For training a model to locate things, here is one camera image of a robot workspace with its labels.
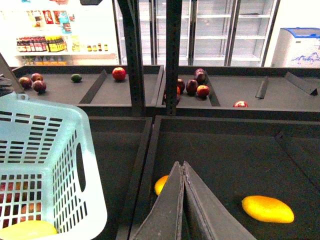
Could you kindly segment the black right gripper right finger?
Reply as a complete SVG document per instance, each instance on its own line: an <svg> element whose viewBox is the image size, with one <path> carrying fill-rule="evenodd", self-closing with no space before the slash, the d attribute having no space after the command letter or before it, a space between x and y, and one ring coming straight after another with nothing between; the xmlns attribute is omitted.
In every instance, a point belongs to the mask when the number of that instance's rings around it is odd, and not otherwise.
<svg viewBox="0 0 320 240"><path fill-rule="evenodd" d="M193 240L254 240L255 237L223 206L191 165L182 166L184 211Z"/></svg>

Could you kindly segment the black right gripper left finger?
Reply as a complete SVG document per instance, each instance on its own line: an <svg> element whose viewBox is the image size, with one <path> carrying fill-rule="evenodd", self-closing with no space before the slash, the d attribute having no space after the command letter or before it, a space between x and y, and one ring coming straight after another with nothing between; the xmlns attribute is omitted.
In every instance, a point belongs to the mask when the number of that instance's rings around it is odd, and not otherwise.
<svg viewBox="0 0 320 240"><path fill-rule="evenodd" d="M183 171L175 162L150 212L132 240L181 240L184 202Z"/></svg>

